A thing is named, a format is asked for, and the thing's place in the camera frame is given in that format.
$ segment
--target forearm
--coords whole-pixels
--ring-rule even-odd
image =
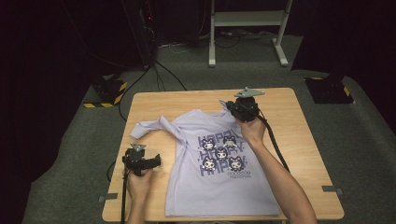
[[[132,199],[132,207],[128,216],[128,224],[142,224],[145,222],[146,200]]]
[[[317,223],[312,205],[294,177],[276,160],[262,141],[249,144],[267,176],[276,201],[290,223]]]

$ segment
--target cartoon character print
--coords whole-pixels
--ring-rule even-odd
[[[209,157],[205,156],[204,161],[202,162],[202,168],[206,171],[214,171],[216,170],[216,166],[218,163],[215,159],[210,159]]]
[[[205,150],[205,151],[210,151],[210,150],[212,150],[212,149],[214,149],[214,148],[216,148],[216,142],[215,142],[215,139],[213,139],[213,138],[209,138],[209,139],[202,139],[202,142],[201,142],[202,144],[201,144],[201,149],[203,149],[203,150]]]
[[[237,156],[236,158],[231,157],[228,159],[228,164],[230,167],[230,170],[234,172],[238,172],[244,169],[244,163],[242,163],[242,158]]]
[[[235,148],[237,147],[236,145],[236,140],[235,136],[233,135],[225,135],[223,138],[223,147],[225,148]]]
[[[219,161],[225,161],[228,158],[228,151],[224,147],[218,147],[216,148],[215,155]]]

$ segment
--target black curtain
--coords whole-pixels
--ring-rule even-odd
[[[85,13],[94,9],[92,5]],[[130,29],[124,24],[119,27],[124,32],[113,35],[127,38],[124,33]],[[100,26],[101,31],[107,26]],[[133,52],[93,51],[86,43],[95,46],[99,37],[83,39],[60,0],[1,1],[0,28],[1,222],[21,223],[31,183],[55,162],[92,78],[125,70],[92,57],[92,52],[113,63],[132,62],[125,57],[132,59]],[[102,43],[114,45],[109,38]],[[116,47],[127,48],[123,43],[128,41]]]
[[[395,21],[390,1],[320,0],[291,69],[352,77],[395,132]]]

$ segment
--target human hand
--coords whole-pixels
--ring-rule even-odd
[[[137,176],[133,171],[128,174],[128,191],[133,200],[145,201],[149,195],[152,169],[148,169],[143,176]]]
[[[249,122],[237,120],[237,123],[241,127],[242,135],[245,140],[247,140],[251,146],[262,144],[262,138],[264,137],[266,127],[259,118],[255,118]]]

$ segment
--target black cable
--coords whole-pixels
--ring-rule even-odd
[[[283,155],[280,152],[279,147],[277,146],[277,142],[276,142],[276,139],[275,139],[275,136],[274,136],[274,132],[272,131],[272,128],[271,128],[270,124],[267,122],[267,119],[265,118],[265,116],[264,116],[264,114],[262,113],[261,110],[260,110],[260,113],[262,115],[261,116],[257,116],[257,118],[259,118],[264,123],[265,127],[267,127],[268,133],[270,134],[271,142],[274,145],[275,152],[276,152],[277,156],[279,157],[280,162],[282,162],[283,167],[285,167],[285,169],[290,173],[289,166],[286,163],[285,159],[283,158]]]
[[[237,44],[239,44],[239,42],[241,42],[241,36],[233,36],[230,39],[234,39],[236,37],[238,38],[238,40],[235,43],[233,43],[231,46],[222,46],[222,45],[219,45],[219,44],[216,44],[216,43],[215,43],[215,45],[218,46],[221,49],[230,49],[232,47],[235,47]]]
[[[113,167],[115,164],[116,164],[116,162],[113,161],[113,162],[108,166],[108,168],[107,168],[107,180],[108,180],[108,182],[111,182],[110,170],[111,170],[111,167]]]
[[[64,11],[65,11],[66,14],[67,14],[67,17],[69,18],[70,22],[72,23],[72,26],[75,28],[76,32],[78,33],[78,36],[79,36],[79,38],[81,39],[81,42],[84,44],[85,49],[87,50],[87,52],[88,52],[92,57],[94,57],[94,58],[96,58],[96,59],[98,59],[98,60],[100,60],[100,61],[103,61],[103,62],[105,62],[105,63],[110,63],[110,64],[113,64],[113,65],[116,65],[116,66],[118,66],[118,67],[133,69],[131,66],[126,66],[126,65],[123,65],[123,64],[119,64],[119,63],[113,63],[113,62],[110,62],[110,61],[108,61],[108,60],[105,60],[105,59],[103,59],[103,58],[97,56],[96,54],[91,53],[90,50],[88,49],[87,44],[85,44],[84,38],[82,37],[81,33],[78,31],[78,28],[77,28],[76,24],[73,22],[72,16],[70,15],[69,11],[67,10],[67,7],[66,7],[66,5],[64,4],[64,1],[61,0],[61,3],[62,3],[62,7],[64,8]]]
[[[126,168],[126,162],[124,163],[124,174],[122,184],[122,204],[121,204],[121,224],[125,223],[125,201],[126,201],[126,185],[128,180],[128,169]]]
[[[206,17],[206,2],[207,2],[207,0],[205,0],[205,4],[204,4],[204,16],[203,16],[204,19],[203,19],[203,21],[202,21],[201,29],[199,30],[198,35],[201,34],[201,32],[202,32],[202,30],[203,30],[203,28],[204,28],[204,24],[205,24],[205,17]]]
[[[123,99],[125,93],[128,90],[130,90],[132,88],[132,86],[134,86],[134,84],[136,84],[140,79],[142,79],[142,77],[149,71],[149,69],[150,69],[150,67],[148,67],[148,69],[142,74],[142,76],[140,76],[134,83],[132,83],[132,85],[123,93],[123,95],[120,98],[120,101],[119,101],[119,113],[120,113],[120,116],[122,117],[122,119],[125,120],[125,122],[126,122],[126,118],[121,113],[121,102],[122,102],[122,99]]]
[[[131,19],[130,19],[129,15],[128,15],[128,10],[126,9],[126,6],[125,6],[125,4],[124,4],[124,0],[120,0],[120,1],[121,1],[121,4],[122,4],[122,8],[123,8],[123,10],[124,10],[126,19],[127,19],[127,21],[128,21],[128,24],[129,24],[129,28],[131,29],[132,35],[134,36],[134,39],[137,39],[137,38],[136,38],[136,35],[134,34],[134,28],[133,28],[133,26],[132,26]],[[142,51],[140,50],[139,47],[137,47],[137,51],[139,51],[139,55],[143,55],[143,53],[142,53]]]
[[[249,32],[239,33],[237,30],[231,30],[227,34],[221,34],[221,36],[226,39],[233,39],[237,36],[240,36],[240,37],[242,37],[242,40],[260,40],[264,37],[272,37],[275,35],[275,34],[269,33],[268,31],[265,31],[263,34],[253,34],[253,33],[249,33]],[[243,38],[243,37],[248,37],[248,36],[258,36],[258,38]]]
[[[178,83],[180,83],[180,85],[183,87],[183,89],[185,91],[187,90],[186,87],[183,85],[183,83],[180,81],[180,79],[178,79],[178,77],[175,76],[175,74],[173,74],[171,71],[169,71],[169,69],[167,69],[165,66],[160,64],[157,60],[155,60],[155,63],[157,63],[159,66],[161,66],[163,69],[165,69],[168,73],[170,73],[178,81]]]
[[[264,34],[261,34],[261,35],[257,35],[258,37],[256,37],[256,38],[243,38],[242,37],[242,41],[256,41],[256,40],[261,40],[261,39],[265,39],[265,38],[271,38],[271,37],[273,37],[274,36],[274,34],[267,34],[267,33],[264,33]]]
[[[154,64],[152,67],[154,68],[155,73],[157,74],[157,88],[158,88],[158,91],[161,91],[160,83],[158,82],[158,79],[161,81],[162,84],[163,84],[163,79],[161,78],[160,73],[158,72],[157,66],[155,66],[155,64]]]

